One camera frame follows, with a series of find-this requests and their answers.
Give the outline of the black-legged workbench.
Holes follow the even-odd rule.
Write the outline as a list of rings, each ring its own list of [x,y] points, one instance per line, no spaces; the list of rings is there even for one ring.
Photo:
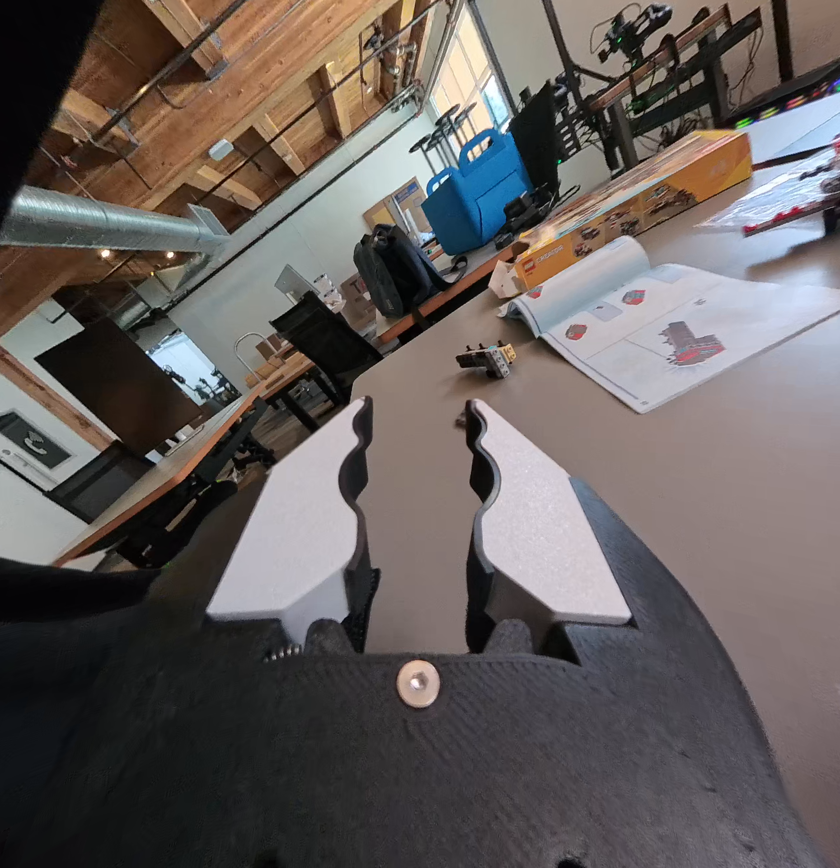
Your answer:
[[[754,54],[761,41],[761,9],[739,20],[727,4],[700,12],[679,36],[665,36],[659,47],[635,68],[586,98],[586,113],[600,122],[599,136],[610,170],[635,168],[641,158],[638,140],[667,128],[672,137],[686,135],[686,119],[723,127],[731,115],[725,56],[746,44]]]

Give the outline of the yellow toy brick box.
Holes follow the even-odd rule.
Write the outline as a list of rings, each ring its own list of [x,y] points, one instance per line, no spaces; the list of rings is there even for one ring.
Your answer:
[[[488,288],[501,300],[532,291],[603,246],[636,237],[751,178],[752,168],[746,132],[692,132],[523,232],[518,244],[525,249],[514,262],[496,264]]]

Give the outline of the dark blue backpack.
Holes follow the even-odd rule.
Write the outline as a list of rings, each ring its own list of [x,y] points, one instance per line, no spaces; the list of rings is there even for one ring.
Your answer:
[[[356,244],[353,261],[375,308],[388,319],[417,311],[424,302],[453,286],[466,273],[459,255],[440,273],[428,255],[397,225],[379,223]]]

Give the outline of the white step ladder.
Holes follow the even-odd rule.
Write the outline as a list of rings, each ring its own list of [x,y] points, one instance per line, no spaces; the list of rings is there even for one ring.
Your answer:
[[[272,346],[272,343],[258,331],[247,331],[245,334],[243,334],[239,338],[237,338],[237,340],[234,343],[233,352],[234,352],[236,358],[238,359],[238,361],[243,365],[245,370],[247,370],[247,372],[249,372],[249,375],[252,376],[257,383],[262,383],[264,380],[264,377],[262,377],[257,372],[257,370],[255,368],[252,368],[252,366],[244,360],[244,358],[241,355],[240,349],[239,349],[241,346],[241,343],[244,340],[247,340],[250,338],[259,339],[260,342],[263,342],[264,345],[267,346],[274,353],[276,353],[277,350],[275,350]]]

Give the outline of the grey black brick assembly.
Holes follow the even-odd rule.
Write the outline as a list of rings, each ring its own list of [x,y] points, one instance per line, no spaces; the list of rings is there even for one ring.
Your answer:
[[[482,371],[488,378],[501,380],[511,374],[516,353],[512,344],[483,345],[477,348],[467,346],[466,351],[455,356],[459,368]]]

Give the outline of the cluster of black stools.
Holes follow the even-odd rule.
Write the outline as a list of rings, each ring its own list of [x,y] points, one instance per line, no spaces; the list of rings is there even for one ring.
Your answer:
[[[458,167],[460,149],[468,140],[462,129],[468,127],[472,133],[477,131],[471,120],[476,105],[477,103],[473,102],[465,106],[452,106],[436,120],[430,134],[423,136],[409,148],[410,154],[422,154],[432,175],[442,168]]]

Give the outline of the black computer case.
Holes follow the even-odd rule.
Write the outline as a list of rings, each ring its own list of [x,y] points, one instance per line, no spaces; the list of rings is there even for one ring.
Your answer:
[[[760,94],[733,110],[723,127],[744,129],[837,93],[840,93],[840,58]]]

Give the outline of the grey background desk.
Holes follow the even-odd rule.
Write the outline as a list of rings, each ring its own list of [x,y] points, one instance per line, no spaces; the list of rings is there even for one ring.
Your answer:
[[[512,263],[518,258],[529,244],[525,241],[515,241],[501,249],[497,249],[491,242],[477,250],[467,254],[467,267],[459,279],[449,285],[442,292],[436,293],[418,306],[416,311],[410,311],[401,318],[386,318],[380,312],[375,316],[375,337],[381,343],[388,343],[398,339],[405,331],[412,327],[421,330],[428,328],[427,318],[434,311],[447,305],[455,298],[471,290],[484,278],[488,278],[499,261]]]

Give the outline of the black monitor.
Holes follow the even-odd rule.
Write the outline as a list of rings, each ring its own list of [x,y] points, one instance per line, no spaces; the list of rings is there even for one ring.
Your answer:
[[[512,119],[510,133],[534,189],[556,199],[559,138],[553,84],[546,81],[534,94],[524,89],[521,97],[523,101]]]

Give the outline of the silver air duct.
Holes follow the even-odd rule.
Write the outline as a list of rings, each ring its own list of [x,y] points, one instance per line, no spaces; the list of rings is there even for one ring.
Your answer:
[[[0,246],[211,255],[229,236],[197,205],[174,216],[22,186],[0,227]]]

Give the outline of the orange-edged office desk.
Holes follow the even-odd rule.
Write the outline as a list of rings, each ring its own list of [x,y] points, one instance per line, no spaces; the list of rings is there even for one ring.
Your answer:
[[[239,420],[246,417],[247,421],[251,421],[252,407],[261,403],[261,409],[265,409],[267,398],[275,396],[281,388],[292,385],[301,376],[311,373],[314,367],[315,363],[303,354],[296,353],[271,377],[258,382],[250,392],[208,419],[188,439],[145,472],[115,503],[98,515],[60,552],[52,564],[62,567],[98,550],[103,539],[127,525],[133,516],[185,482]]]

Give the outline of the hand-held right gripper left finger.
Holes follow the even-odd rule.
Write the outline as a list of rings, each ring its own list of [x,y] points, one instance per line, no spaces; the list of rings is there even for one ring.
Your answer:
[[[331,620],[364,651],[380,581],[358,503],[372,438],[363,396],[274,467],[208,603],[211,621],[276,620],[304,645],[313,623]]]

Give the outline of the brick helicopter model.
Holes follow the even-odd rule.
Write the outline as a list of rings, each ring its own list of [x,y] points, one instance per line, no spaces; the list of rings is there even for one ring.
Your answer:
[[[744,225],[750,238],[806,218],[820,216],[824,237],[840,229],[840,134],[807,160],[805,168],[791,169],[757,193],[758,215]]]

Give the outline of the flat cardboard cartons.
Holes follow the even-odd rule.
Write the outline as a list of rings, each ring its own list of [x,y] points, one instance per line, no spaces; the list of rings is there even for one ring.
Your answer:
[[[396,225],[411,237],[425,238],[434,234],[423,210],[426,199],[425,188],[414,177],[370,207],[363,219],[369,230],[377,225]]]

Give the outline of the clear plastic bag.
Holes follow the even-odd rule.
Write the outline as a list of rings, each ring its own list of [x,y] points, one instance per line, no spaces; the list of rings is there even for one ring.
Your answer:
[[[696,228],[751,237],[820,214],[839,203],[840,171],[784,173],[697,223]]]

